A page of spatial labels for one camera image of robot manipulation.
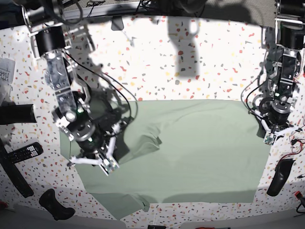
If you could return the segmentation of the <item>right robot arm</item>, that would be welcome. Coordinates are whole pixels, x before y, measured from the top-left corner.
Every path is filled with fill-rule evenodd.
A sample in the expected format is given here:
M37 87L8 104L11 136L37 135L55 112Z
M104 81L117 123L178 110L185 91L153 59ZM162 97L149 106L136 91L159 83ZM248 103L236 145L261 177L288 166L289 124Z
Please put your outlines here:
M72 22L64 19L63 4L59 0L17 0L15 4L21 7L30 32L34 58L47 63L45 80L58 103L52 111L53 120L81 149L79 155L70 157L68 166L87 164L112 172L119 167L113 154L123 126L122 112L104 96L101 115L93 117L89 86L77 75L76 62L66 54L71 42L64 37L63 26Z

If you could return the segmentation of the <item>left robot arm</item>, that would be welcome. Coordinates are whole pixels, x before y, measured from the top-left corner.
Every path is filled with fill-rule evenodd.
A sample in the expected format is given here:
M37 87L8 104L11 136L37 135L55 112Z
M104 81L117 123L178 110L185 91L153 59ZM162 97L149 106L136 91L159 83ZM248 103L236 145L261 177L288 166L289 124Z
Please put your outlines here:
M275 7L274 59L265 81L257 86L262 93L248 108L259 121L267 145L273 145L287 132L301 131L289 123L288 117L300 91L297 77L302 67L301 50L305 47L305 2L277 0Z

